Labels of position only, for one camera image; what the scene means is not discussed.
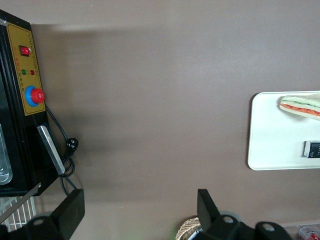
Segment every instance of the white plate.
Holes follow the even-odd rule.
[[[320,158],[306,158],[305,141],[320,140],[320,121],[279,108],[282,97],[320,91],[261,92],[252,101],[248,165],[253,170],[317,169]]]

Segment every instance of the woven basket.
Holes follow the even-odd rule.
[[[199,218],[193,217],[185,221],[175,236],[175,240],[188,240],[192,234],[201,229]]]

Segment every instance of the yellow control panel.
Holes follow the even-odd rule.
[[[39,75],[35,46],[31,31],[8,23],[15,71],[18,79],[24,115],[32,115],[46,110],[44,94]]]

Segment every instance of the sandwich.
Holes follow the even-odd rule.
[[[320,120],[320,94],[289,95],[281,99],[279,107],[292,114]]]

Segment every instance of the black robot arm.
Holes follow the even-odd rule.
[[[84,191],[75,189],[50,216],[35,217],[12,232],[0,225],[0,240],[69,240],[84,215]]]
[[[203,232],[194,240],[292,240],[283,227],[261,221],[251,228],[230,215],[221,215],[208,190],[199,189],[197,214]]]

